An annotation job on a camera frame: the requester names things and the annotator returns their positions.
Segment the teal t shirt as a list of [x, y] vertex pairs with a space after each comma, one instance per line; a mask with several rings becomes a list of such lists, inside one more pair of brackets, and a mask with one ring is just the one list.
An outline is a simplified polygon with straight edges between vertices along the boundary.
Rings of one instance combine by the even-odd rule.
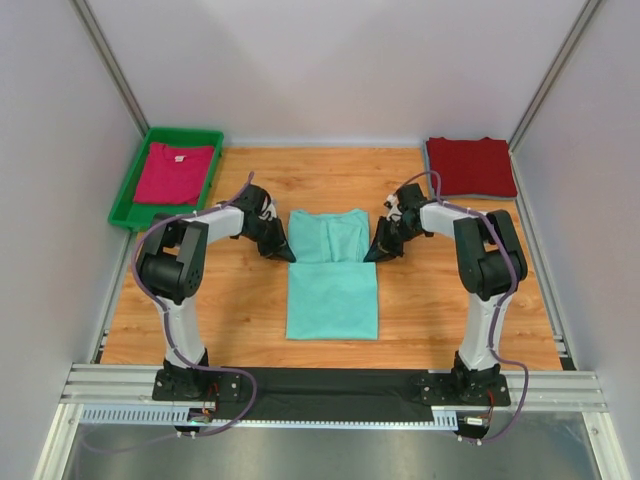
[[288, 269], [286, 338], [376, 340], [376, 265], [364, 261], [368, 214], [294, 210], [288, 232], [296, 261]]

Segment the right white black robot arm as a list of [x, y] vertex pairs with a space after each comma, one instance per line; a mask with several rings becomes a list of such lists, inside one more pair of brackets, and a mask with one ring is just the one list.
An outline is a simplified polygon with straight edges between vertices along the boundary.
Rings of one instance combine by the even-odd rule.
[[454, 241], [458, 276], [469, 294], [466, 329], [448, 374], [426, 377], [426, 392], [466, 404], [500, 388], [499, 341], [504, 318], [528, 265], [512, 218], [505, 210], [480, 212], [428, 199], [416, 183], [385, 201], [364, 260], [380, 263], [404, 255], [404, 244], [436, 234]]

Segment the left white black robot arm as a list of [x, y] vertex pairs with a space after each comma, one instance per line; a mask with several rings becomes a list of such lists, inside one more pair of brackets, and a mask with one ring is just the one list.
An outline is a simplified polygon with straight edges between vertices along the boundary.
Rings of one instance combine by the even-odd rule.
[[230, 201], [200, 212], [158, 214], [139, 240], [132, 273], [155, 304], [166, 351], [157, 372], [156, 401], [199, 401], [220, 379], [239, 376], [226, 368], [211, 370], [199, 331], [196, 293], [205, 273], [207, 248], [224, 238], [253, 241], [261, 257], [294, 263], [274, 201], [263, 188], [247, 184]]

